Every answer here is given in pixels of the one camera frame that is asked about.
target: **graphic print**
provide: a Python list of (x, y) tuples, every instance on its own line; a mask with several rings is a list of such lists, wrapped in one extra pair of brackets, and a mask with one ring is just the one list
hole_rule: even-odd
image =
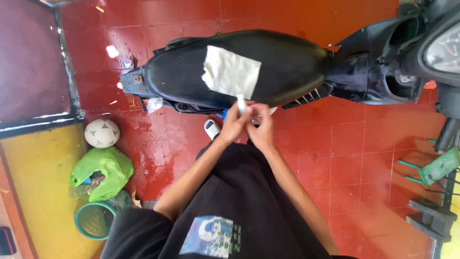
[[(230, 219), (219, 216), (196, 217), (179, 254), (198, 253), (226, 259), (234, 250), (240, 251), (241, 227), (236, 227), (238, 233), (233, 233), (233, 228), (233, 220)], [(237, 244), (232, 242), (232, 238), (237, 240)]]

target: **green basket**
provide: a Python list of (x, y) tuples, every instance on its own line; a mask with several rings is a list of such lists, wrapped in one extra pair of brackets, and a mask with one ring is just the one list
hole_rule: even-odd
[(87, 203), (77, 210), (75, 225), (88, 238), (106, 240), (116, 213), (131, 206), (131, 202), (129, 193), (122, 190), (108, 200)]

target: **hand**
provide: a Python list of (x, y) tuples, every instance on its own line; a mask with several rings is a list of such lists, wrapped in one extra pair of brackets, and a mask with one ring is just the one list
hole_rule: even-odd
[(256, 128), (252, 122), (247, 122), (247, 132), (254, 145), (262, 152), (267, 152), (275, 147), (275, 141), (273, 138), (273, 120), (270, 115), (270, 108), (268, 105), (257, 103), (250, 106), (254, 109), (253, 115), (260, 117), (254, 117), (260, 123), (260, 126)]
[(251, 119), (253, 108), (248, 106), (246, 112), (238, 118), (238, 105), (235, 102), (225, 116), (224, 126), (216, 140), (224, 141), (226, 144), (232, 143), (243, 130), (244, 125)]

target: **person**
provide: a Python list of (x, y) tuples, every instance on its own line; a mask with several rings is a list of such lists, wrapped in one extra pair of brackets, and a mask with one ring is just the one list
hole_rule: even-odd
[[(256, 127), (251, 119), (259, 123)], [(233, 141), (246, 127), (248, 144)], [(274, 142), (269, 107), (236, 103), (222, 130), (158, 199), (112, 224), (102, 259), (351, 258), (339, 256), (328, 224)]]

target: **green stool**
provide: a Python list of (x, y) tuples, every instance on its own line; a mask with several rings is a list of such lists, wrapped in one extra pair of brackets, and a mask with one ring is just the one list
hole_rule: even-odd
[(460, 166), (460, 150), (458, 147), (453, 147), (446, 153), (444, 153), (442, 156), (436, 158), (433, 162), (429, 163), (426, 166), (419, 166), (415, 165), (406, 161), (402, 161), (398, 159), (398, 162), (410, 166), (412, 168), (415, 168), (419, 171), (420, 178), (417, 179), (412, 176), (405, 176), (406, 179), (412, 180), (414, 182), (418, 182), (424, 185), (432, 185), (434, 183), (437, 183), (439, 186), (441, 186), (444, 191), (445, 187), (438, 183), (439, 180), (442, 178), (445, 178), (447, 180), (454, 181), (455, 183), (459, 183), (455, 181), (454, 179), (446, 177), (450, 172), (457, 170), (457, 168)]

